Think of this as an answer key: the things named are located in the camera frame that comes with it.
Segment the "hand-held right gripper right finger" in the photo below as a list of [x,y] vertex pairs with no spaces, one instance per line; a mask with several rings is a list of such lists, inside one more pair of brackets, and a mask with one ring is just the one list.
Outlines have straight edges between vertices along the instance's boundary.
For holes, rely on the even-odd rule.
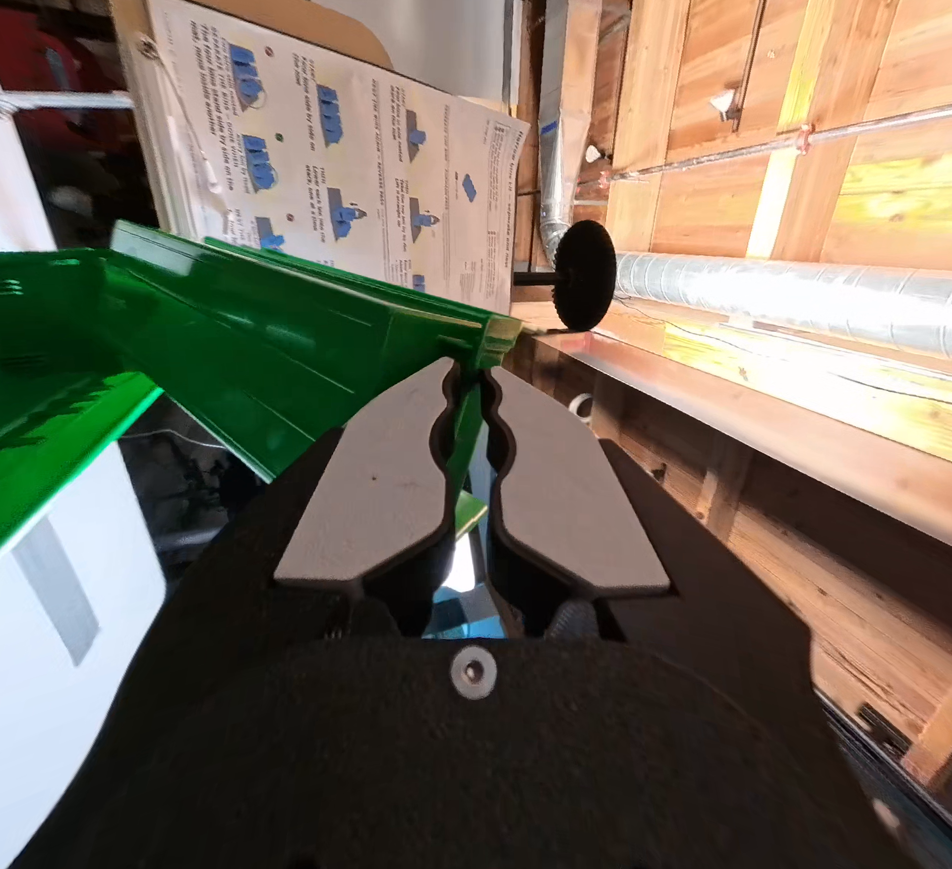
[[503,367],[482,376],[491,521],[502,547],[586,598],[658,596],[671,580],[601,444]]

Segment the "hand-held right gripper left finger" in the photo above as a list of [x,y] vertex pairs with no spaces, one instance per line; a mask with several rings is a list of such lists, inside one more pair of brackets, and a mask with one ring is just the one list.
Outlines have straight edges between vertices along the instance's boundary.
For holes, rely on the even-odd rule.
[[456,363],[442,357],[387,388],[346,424],[273,577],[358,592],[390,580],[435,589],[455,539],[446,436]]

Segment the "green plastic storage bin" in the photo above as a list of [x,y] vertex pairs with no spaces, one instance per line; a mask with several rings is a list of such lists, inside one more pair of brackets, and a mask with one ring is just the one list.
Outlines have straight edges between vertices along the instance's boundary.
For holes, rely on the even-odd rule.
[[2,549],[162,392],[266,482],[441,358],[463,387],[522,324],[371,278],[119,222],[111,246],[3,252]]

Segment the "grey desk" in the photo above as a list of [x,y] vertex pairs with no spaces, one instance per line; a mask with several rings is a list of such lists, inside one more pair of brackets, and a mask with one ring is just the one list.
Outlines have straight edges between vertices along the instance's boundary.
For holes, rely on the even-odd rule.
[[[12,863],[89,753],[166,597],[166,580],[120,448],[111,445],[48,504],[100,624],[74,667],[20,568],[1,563],[1,861]],[[30,532],[24,531],[22,538]]]

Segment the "steel beam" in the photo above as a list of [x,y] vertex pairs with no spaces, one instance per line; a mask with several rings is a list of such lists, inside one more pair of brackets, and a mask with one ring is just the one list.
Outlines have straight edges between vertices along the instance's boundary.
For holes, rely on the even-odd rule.
[[598,333],[537,340],[945,543],[951,464]]

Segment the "black disc on rod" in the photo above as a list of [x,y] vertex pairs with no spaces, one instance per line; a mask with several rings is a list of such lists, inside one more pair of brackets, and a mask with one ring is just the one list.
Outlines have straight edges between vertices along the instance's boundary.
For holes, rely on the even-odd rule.
[[593,220],[570,226],[556,246],[550,272],[520,271],[516,288],[551,288],[552,302],[565,329],[596,328],[613,302],[617,260],[606,228]]

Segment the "printed instruction poster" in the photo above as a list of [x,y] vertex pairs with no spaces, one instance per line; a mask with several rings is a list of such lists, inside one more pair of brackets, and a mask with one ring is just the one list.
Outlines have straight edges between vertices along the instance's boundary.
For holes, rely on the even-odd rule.
[[509,312],[526,123],[218,9],[145,5],[162,228]]

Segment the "copper pipe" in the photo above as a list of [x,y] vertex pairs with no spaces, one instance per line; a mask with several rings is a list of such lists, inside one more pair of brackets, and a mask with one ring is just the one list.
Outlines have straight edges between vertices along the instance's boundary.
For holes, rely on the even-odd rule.
[[911,126],[933,124],[948,120],[950,117],[951,104],[946,103],[910,113],[894,114],[824,129],[817,129],[813,124],[804,124],[792,133],[781,134],[773,139],[755,145],[701,154],[642,169],[604,171],[601,172],[598,185],[600,188],[608,188],[612,183],[640,183],[655,175],[682,173],[721,162],[732,162],[752,157],[760,157],[788,149],[793,150],[797,156],[804,156],[811,149],[821,145]]

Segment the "silver round air duct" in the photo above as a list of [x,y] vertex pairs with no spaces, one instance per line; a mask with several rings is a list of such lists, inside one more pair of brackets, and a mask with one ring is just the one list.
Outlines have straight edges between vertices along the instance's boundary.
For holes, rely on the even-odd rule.
[[949,271],[644,252],[616,295],[949,360]]

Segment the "silver flexible duct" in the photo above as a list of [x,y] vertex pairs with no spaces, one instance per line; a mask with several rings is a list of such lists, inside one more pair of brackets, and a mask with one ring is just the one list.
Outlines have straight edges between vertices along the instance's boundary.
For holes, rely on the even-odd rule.
[[539,100],[540,239],[553,267],[588,145],[602,0],[545,0]]

